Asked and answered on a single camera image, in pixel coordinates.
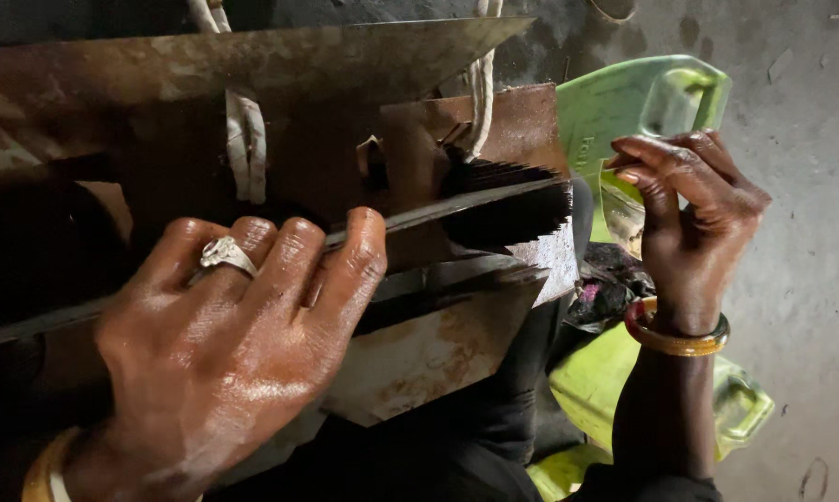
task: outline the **wrist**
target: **wrist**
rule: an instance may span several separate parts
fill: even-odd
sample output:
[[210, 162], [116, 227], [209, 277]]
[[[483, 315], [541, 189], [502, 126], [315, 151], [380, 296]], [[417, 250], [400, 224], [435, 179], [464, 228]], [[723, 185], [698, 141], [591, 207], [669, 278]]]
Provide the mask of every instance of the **wrist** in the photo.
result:
[[712, 333], [719, 320], [719, 301], [677, 304], [659, 297], [652, 328], [673, 336], [701, 337]]
[[173, 471], [127, 453], [106, 429], [98, 429], [73, 445], [63, 465], [63, 480], [72, 502], [193, 502], [208, 487], [207, 482], [194, 482]]

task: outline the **orange bangle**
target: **orange bangle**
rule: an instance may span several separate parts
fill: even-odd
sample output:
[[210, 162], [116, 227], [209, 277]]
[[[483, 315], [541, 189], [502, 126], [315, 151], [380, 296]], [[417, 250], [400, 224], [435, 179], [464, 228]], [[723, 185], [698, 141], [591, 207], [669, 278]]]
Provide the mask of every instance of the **orange bangle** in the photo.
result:
[[729, 340], [729, 320], [720, 314], [716, 329], [703, 337], [675, 337], [658, 333], [640, 323], [640, 319], [650, 321], [651, 316], [658, 311], [658, 298], [648, 297], [637, 300], [627, 308], [624, 319], [630, 336], [643, 347], [663, 352], [669, 356], [710, 356], [719, 352]]

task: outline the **bangle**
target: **bangle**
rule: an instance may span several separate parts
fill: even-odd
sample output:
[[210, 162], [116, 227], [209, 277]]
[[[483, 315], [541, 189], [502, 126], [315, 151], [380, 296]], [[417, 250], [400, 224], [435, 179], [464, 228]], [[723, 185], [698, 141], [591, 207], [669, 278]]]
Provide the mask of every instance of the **bangle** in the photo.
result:
[[719, 352], [729, 340], [729, 321], [723, 313], [716, 329], [702, 337], [676, 337], [658, 333], [645, 326], [658, 311], [658, 298], [637, 300], [627, 308], [624, 319], [627, 332], [645, 348], [657, 350], [669, 356], [709, 356]]
[[63, 461], [80, 431], [78, 427], [66, 429], [35, 459], [23, 482], [22, 502], [69, 502], [63, 483]]

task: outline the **right hand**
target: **right hand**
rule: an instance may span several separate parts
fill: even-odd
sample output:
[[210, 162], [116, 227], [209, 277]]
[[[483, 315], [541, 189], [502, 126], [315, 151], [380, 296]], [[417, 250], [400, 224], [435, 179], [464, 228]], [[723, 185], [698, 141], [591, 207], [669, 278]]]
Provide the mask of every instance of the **right hand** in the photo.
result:
[[[258, 274], [217, 266], [187, 286], [224, 235]], [[115, 410], [68, 458], [73, 500], [192, 502], [324, 390], [384, 276], [384, 220], [355, 209], [343, 248], [323, 246], [302, 219], [168, 226], [101, 316]]]
[[[744, 177], [715, 131], [615, 139], [609, 165], [645, 203], [642, 261], [658, 291], [659, 328], [716, 328], [726, 286], [772, 199]], [[689, 204], [680, 210], [677, 194]]]

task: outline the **forearm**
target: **forearm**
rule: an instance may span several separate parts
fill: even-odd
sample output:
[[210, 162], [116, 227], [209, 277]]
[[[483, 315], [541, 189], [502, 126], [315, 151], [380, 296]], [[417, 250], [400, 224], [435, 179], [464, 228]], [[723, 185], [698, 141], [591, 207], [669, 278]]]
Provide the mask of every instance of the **forearm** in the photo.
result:
[[614, 464], [635, 474], [714, 475], [714, 357], [642, 348], [614, 412]]

